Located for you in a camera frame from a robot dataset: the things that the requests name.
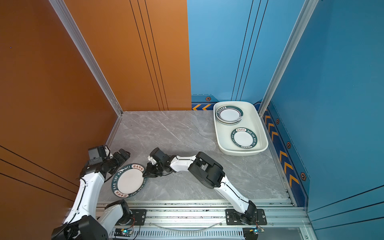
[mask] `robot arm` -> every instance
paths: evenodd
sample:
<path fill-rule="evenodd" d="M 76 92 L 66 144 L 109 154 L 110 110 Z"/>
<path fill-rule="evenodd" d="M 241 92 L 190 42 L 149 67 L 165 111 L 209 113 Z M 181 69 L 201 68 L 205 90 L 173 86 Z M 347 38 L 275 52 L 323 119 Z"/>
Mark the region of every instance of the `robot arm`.
<path fill-rule="evenodd" d="M 104 214 L 96 220 L 96 205 L 106 174 L 114 175 L 130 157 L 120 149 L 111 153 L 106 145 L 88 150 L 89 161 L 80 173 L 80 187 L 72 209 L 62 226 L 55 228 L 51 239 L 105 240 L 116 222 L 126 223 L 131 219 L 125 200 L 105 207 Z"/>
<path fill-rule="evenodd" d="M 233 208 L 239 213 L 239 219 L 245 224 L 251 224 L 256 216 L 256 206 L 248 198 L 244 197 L 228 180 L 223 167 L 206 155 L 199 152 L 192 157 L 168 156 L 158 147 L 148 156 L 150 161 L 147 164 L 144 177 L 164 176 L 172 172 L 189 171 L 204 186 L 216 190 L 221 196 L 227 199 Z"/>

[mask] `marble floor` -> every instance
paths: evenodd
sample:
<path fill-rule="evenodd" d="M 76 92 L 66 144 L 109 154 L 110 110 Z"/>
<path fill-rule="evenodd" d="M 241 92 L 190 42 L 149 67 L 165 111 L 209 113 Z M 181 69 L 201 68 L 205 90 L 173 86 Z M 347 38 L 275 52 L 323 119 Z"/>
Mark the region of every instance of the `marble floor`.
<path fill-rule="evenodd" d="M 124 164 L 146 167 L 149 153 L 159 147 L 168 155 L 193 156 L 205 152 L 223 166 L 231 183 L 249 199 L 285 199 L 283 187 L 270 149 L 253 156 L 229 156 L 218 148 L 213 111 L 135 111 L 124 112 L 112 141 L 112 152 L 123 148 L 131 153 Z M 100 191 L 99 202 L 119 200 L 111 181 Z M 207 200 L 223 199 L 204 187 L 190 172 L 148 178 L 145 187 L 126 200 Z"/>

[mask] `white basin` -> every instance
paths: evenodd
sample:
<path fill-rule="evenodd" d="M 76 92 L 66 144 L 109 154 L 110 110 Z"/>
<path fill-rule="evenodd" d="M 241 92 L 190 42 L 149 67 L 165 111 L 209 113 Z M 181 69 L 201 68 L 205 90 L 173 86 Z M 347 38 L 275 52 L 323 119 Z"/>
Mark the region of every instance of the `white basin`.
<path fill-rule="evenodd" d="M 224 125 L 216 118 L 216 110 L 222 106 L 235 106 L 243 111 L 243 118 L 235 125 Z M 250 156 L 256 155 L 268 148 L 268 140 L 265 134 L 263 123 L 257 114 L 257 111 L 251 103 L 242 101 L 218 102 L 214 105 L 214 121 L 217 142 L 220 150 L 227 155 L 232 156 Z M 237 128 L 247 128 L 255 133 L 257 143 L 254 147 L 243 149 L 234 144 L 231 140 L 231 133 Z"/>

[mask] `white plate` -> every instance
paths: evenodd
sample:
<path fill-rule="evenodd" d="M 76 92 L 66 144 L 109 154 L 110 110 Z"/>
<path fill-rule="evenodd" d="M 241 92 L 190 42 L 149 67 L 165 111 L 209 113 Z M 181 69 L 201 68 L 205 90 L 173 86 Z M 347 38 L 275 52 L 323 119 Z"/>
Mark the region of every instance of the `white plate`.
<path fill-rule="evenodd" d="M 112 179 L 112 192 L 121 198 L 131 197 L 141 191 L 147 178 L 143 177 L 144 167 L 130 164 L 118 170 Z"/>
<path fill-rule="evenodd" d="M 257 144 L 256 134 L 245 127 L 239 127 L 231 133 L 232 142 L 241 148 L 253 148 Z"/>
<path fill-rule="evenodd" d="M 217 119 L 226 124 L 236 124 L 243 117 L 243 111 L 236 106 L 222 106 L 216 111 Z"/>

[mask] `orange panel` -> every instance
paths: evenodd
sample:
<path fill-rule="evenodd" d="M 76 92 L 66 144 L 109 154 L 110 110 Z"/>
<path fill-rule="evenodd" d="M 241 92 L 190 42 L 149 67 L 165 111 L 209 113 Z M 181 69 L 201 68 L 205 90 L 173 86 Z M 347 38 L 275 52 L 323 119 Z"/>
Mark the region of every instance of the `orange panel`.
<path fill-rule="evenodd" d="M 130 1 L 65 3 L 123 110 L 163 110 L 154 72 L 149 71 L 151 58 L 143 50 L 147 40 L 137 30 L 141 16 L 134 16 Z"/>
<path fill-rule="evenodd" d="M 74 200 L 79 188 L 0 148 L 0 172 Z"/>
<path fill-rule="evenodd" d="M 169 110 L 190 110 L 187 1 L 139 2 L 147 7 Z"/>
<path fill-rule="evenodd" d="M 51 239 L 73 202 L 0 175 L 2 239 Z"/>
<path fill-rule="evenodd" d="M 116 114 L 49 1 L 5 1 L 0 15 L 0 145 L 76 189 Z"/>

